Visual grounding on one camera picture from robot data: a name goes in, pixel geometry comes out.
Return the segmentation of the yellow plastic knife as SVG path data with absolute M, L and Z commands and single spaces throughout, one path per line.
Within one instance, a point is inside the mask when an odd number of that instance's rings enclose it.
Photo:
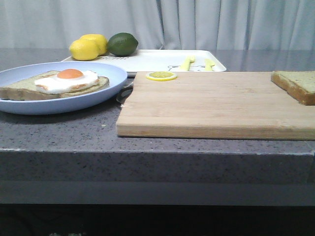
M 205 71 L 214 71 L 213 67 L 216 65 L 211 59 L 204 59 L 205 62 Z

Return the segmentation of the front yellow lemon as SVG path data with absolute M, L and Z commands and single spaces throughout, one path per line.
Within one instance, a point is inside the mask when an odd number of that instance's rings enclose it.
M 76 60 L 93 60 L 99 56 L 99 47 L 93 40 L 77 39 L 69 47 L 72 57 Z

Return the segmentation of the lemon slice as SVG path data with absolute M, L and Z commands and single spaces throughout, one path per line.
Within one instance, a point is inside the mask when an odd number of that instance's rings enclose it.
M 155 71 L 146 74 L 146 78 L 152 81 L 170 81 L 177 78 L 177 74 L 171 71 Z

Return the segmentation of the white curtain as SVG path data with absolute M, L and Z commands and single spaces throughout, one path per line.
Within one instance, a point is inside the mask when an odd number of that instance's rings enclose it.
M 313 50 L 312 0 L 3 0 L 3 48 L 67 48 L 88 33 L 141 49 Z

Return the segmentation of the yellow lemon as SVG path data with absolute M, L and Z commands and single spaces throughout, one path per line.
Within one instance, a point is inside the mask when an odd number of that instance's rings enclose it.
M 93 40 L 77 39 L 69 47 L 72 57 L 76 60 L 93 60 L 99 56 L 99 47 Z
M 85 34 L 80 39 L 93 40 L 99 48 L 99 56 L 106 54 L 108 40 L 102 34 Z

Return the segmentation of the yellow plastic fork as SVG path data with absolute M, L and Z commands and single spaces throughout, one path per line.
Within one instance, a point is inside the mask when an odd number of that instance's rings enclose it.
M 190 65 L 195 62 L 195 56 L 187 56 L 184 62 L 178 68 L 178 71 L 189 71 Z

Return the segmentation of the fried egg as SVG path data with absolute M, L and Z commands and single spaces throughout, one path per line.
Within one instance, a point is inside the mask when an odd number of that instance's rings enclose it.
M 36 90 L 45 94 L 60 94 L 80 91 L 99 83 L 98 74 L 93 71 L 66 69 L 46 78 L 35 80 Z

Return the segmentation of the wooden cutting board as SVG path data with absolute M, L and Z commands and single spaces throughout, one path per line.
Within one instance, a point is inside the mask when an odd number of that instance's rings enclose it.
M 270 72 L 138 72 L 116 122 L 119 136 L 313 140 L 315 108 L 275 85 Z

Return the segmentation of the bread slice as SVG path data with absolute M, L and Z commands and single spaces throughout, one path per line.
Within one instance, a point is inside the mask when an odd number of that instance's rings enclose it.
M 271 81 L 304 105 L 315 104 L 314 71 L 273 71 Z
M 94 91 L 98 91 L 100 89 L 104 89 L 109 87 L 110 82 L 107 77 L 99 76 L 99 83 L 96 86 L 92 86 L 90 88 L 68 92 L 68 93 L 60 93 L 60 94 L 45 94 L 36 90 L 35 80 L 46 78 L 52 75 L 57 75 L 60 71 L 48 71 L 41 73 L 39 75 L 32 76 L 27 79 L 23 79 L 21 81 L 14 82 L 7 86 L 0 88 L 0 97 L 1 99 L 8 100 L 17 100 L 17 101 L 31 101 L 31 100 L 48 100 L 48 99 L 57 99 L 57 98 L 67 98 L 74 97 L 83 94 L 88 94 Z

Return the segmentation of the light blue plate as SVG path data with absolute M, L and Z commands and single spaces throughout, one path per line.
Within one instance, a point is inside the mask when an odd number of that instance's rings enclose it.
M 94 71 L 100 76 L 107 77 L 110 85 L 99 91 L 69 98 L 36 101 L 2 99 L 0 110 L 20 115 L 49 115 L 77 111 L 97 105 L 113 97 L 122 89 L 127 79 L 127 72 L 117 66 L 96 62 L 65 61 L 26 65 L 2 71 L 0 73 L 0 85 L 3 87 L 47 71 L 62 71 L 69 68 Z

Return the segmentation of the green lime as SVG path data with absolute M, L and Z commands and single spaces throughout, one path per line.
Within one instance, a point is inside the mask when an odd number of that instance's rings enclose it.
M 130 56 L 136 51 L 137 47 L 138 40 L 127 32 L 113 35 L 107 43 L 107 51 L 119 57 Z

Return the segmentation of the rear yellow lemon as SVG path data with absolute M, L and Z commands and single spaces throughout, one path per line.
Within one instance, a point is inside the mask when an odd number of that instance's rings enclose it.
M 99 56 L 106 54 L 108 40 L 102 34 L 85 34 L 80 39 L 93 40 L 99 48 Z

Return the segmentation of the white serving tray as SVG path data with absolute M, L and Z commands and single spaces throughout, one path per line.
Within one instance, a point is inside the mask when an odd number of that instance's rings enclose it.
M 187 56 L 194 55 L 195 62 L 189 71 L 205 71 L 204 59 L 215 62 L 213 72 L 226 71 L 226 67 L 209 51 L 204 50 L 136 50 L 128 57 L 117 57 L 110 53 L 100 56 L 94 62 L 118 66 L 128 75 L 135 75 L 138 71 L 178 71 Z

